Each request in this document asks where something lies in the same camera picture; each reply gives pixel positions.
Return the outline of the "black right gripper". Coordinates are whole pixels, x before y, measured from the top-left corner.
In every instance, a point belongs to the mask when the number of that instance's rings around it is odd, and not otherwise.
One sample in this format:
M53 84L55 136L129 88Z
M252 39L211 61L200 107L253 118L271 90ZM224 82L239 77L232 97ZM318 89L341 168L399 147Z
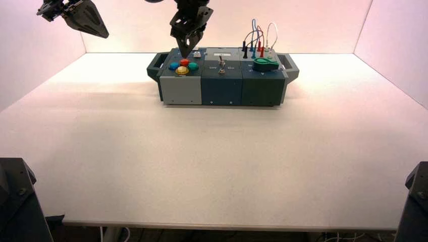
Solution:
M170 21L181 56L186 58L203 37L213 9L207 6L178 10Z

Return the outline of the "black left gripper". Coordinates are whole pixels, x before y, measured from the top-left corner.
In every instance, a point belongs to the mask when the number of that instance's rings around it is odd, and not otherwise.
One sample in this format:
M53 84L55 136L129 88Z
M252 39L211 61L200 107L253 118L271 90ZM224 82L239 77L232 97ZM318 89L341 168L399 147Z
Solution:
M48 22L61 16L74 30L101 38L109 36L100 13L92 1L67 1L66 3L61 0L43 1L36 15Z

